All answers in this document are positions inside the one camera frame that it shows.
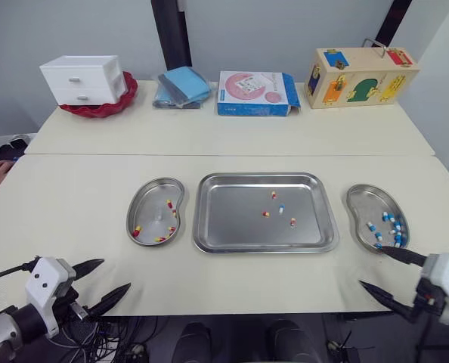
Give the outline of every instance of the white table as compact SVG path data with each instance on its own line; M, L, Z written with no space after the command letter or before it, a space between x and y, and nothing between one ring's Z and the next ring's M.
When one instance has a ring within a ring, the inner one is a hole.
M319 254L213 255L191 229L197 185L211 172L310 172L326 188L339 228ZM145 182L171 176L186 187L183 225L157 248L132 243L125 216ZM351 232L345 193L356 183L388 191L410 226L410 248L449 252L449 174L434 157L146 157L26 155L0 187L0 270L35 254L76 264L105 258L75 283L93 305L132 282L111 315L376 311L359 279L411 303L420 270L365 250ZM0 278L0 310L22 306L27 272Z
M128 155L433 155L398 104L302 110L287 117L218 116L215 97L201 110L154 110L154 81L139 81L133 105L105 119L57 108L27 154Z

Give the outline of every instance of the blue box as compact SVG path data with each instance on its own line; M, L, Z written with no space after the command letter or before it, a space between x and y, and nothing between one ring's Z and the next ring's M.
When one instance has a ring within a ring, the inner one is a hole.
M218 114L232 116L286 116L300 108L293 77L275 72L221 71Z

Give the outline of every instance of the yellow and red capsule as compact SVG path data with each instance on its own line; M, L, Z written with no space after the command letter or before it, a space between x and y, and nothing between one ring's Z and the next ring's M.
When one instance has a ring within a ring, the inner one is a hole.
M135 227L134 231L132 232L132 237L137 237L139 235L139 233L141 233L141 226L138 225L137 227Z

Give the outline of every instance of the red plate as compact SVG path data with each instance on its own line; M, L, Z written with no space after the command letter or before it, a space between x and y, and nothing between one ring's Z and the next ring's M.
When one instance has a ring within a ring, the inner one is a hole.
M127 85L127 92L120 96L119 102L116 104L101 104L98 106L70 106L68 104L61 104L62 110L74 113L75 115L83 117L107 117L115 113L119 113L131 104L132 99L137 92L137 81L132 78L129 72L124 73L124 80Z

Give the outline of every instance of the rectangular metal tray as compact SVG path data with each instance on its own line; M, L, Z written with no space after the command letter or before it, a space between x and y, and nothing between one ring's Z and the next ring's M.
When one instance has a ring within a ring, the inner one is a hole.
M193 235L208 253L317 253L339 242L324 186L296 172L206 176L197 193Z

